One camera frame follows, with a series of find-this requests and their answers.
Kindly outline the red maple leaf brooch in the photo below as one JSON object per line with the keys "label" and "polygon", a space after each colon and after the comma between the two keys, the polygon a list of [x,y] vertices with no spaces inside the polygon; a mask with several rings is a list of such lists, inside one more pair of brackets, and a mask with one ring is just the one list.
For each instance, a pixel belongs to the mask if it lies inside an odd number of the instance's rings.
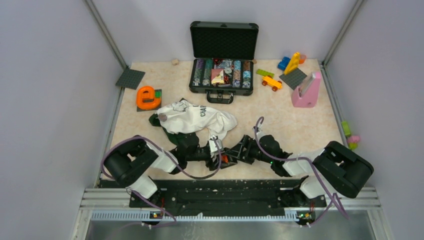
{"label": "red maple leaf brooch", "polygon": [[229,163],[229,159],[226,155],[222,155],[221,156],[221,161],[222,163],[228,164]]}

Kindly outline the white and green garment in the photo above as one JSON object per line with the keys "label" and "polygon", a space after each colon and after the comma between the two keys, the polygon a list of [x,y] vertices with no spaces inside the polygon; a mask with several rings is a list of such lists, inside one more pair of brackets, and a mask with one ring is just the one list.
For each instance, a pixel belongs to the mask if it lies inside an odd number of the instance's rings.
{"label": "white and green garment", "polygon": [[[158,119],[161,113],[167,115],[167,121]],[[227,111],[192,104],[184,98],[159,108],[148,121],[154,127],[161,127],[174,145],[178,145],[185,135],[203,129],[208,129],[210,137],[217,136],[222,140],[238,124],[236,117]]]}

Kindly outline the black square frame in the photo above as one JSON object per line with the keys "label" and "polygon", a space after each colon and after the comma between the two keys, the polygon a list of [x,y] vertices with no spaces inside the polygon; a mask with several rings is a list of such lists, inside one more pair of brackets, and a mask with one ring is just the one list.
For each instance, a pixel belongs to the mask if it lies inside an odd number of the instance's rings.
{"label": "black square frame", "polygon": [[229,167],[232,167],[232,166],[235,166],[235,165],[238,164],[237,159],[233,158],[232,156],[228,156],[226,154],[221,154],[220,155],[220,161],[222,160],[222,156],[223,155],[227,156],[228,157],[228,160],[229,160],[229,163],[228,164],[225,164],[225,168],[229,168]]}

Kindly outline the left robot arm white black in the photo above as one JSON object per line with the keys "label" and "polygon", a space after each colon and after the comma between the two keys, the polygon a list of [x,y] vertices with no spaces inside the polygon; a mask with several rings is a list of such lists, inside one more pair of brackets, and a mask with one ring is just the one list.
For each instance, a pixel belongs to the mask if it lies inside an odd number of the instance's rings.
{"label": "left robot arm white black", "polygon": [[183,172],[188,162],[204,161],[212,172],[205,176],[208,179],[230,163],[217,136],[212,136],[203,147],[195,133],[179,133],[171,139],[176,147],[170,151],[140,135],[123,140],[106,153],[100,170],[120,187],[141,195],[147,206],[154,207],[160,202],[161,194],[145,173],[149,168],[177,174]]}

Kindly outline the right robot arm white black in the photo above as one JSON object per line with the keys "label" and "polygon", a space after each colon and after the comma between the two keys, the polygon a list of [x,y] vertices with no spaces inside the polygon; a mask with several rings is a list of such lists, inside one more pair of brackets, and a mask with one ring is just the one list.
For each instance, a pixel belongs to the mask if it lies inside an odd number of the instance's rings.
{"label": "right robot arm white black", "polygon": [[304,176],[306,179],[293,192],[299,206],[307,206],[313,198],[326,193],[354,199],[374,173],[371,163],[337,141],[312,152],[293,154],[283,151],[270,134],[257,138],[244,135],[225,154],[225,163],[252,164],[258,160],[269,163],[280,177]]}

